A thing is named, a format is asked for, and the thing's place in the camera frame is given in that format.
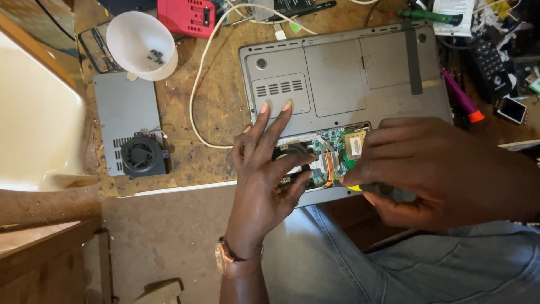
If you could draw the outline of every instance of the white label sticker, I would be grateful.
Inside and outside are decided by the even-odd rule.
[[[350,149],[353,156],[362,154],[362,143],[360,142],[360,137],[351,137],[350,140]]]

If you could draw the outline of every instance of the hand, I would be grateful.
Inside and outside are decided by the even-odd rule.
[[[384,182],[415,191],[395,203],[365,193],[391,226],[446,229],[494,220],[526,221],[540,211],[540,169],[434,117],[392,118],[368,132],[347,186]]]
[[[313,155],[293,153],[272,161],[272,152],[292,110],[288,101],[265,131],[271,112],[265,103],[253,127],[248,127],[234,141],[231,153],[238,183],[224,237],[233,257],[243,260],[254,257],[261,250],[266,234],[291,214],[306,190],[311,171],[300,174],[288,190],[278,185],[294,167],[313,162]]]

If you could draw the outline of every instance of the black cooling fan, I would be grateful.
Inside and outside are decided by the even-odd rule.
[[[167,150],[162,150],[155,139],[136,132],[133,139],[121,146],[124,173],[132,179],[142,176],[167,174],[165,159]]]

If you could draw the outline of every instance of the screwdriver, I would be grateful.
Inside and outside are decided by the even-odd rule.
[[[425,11],[422,9],[415,9],[415,10],[398,10],[398,11],[392,11],[392,10],[382,10],[380,11],[389,11],[394,12],[400,17],[404,18],[411,18],[412,20],[430,20],[433,22],[440,22],[444,24],[450,24],[453,26],[458,26],[461,24],[461,20],[463,20],[463,14],[459,15],[445,15],[445,14],[438,14],[436,12],[430,12]]]
[[[346,187],[339,180],[334,180],[335,187]],[[396,203],[412,202],[416,199],[416,193],[403,190],[385,183],[375,182],[347,187],[353,191],[365,191],[374,193],[380,197],[386,197],[394,200]]]

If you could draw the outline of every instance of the laptop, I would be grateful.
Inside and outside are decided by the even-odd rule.
[[[246,45],[239,55],[252,122],[265,102],[270,123],[287,100],[294,105],[274,159],[298,151],[318,157],[281,181],[286,188],[312,170],[298,207],[361,193],[332,181],[354,166],[366,133],[384,118],[452,122],[428,21]]]

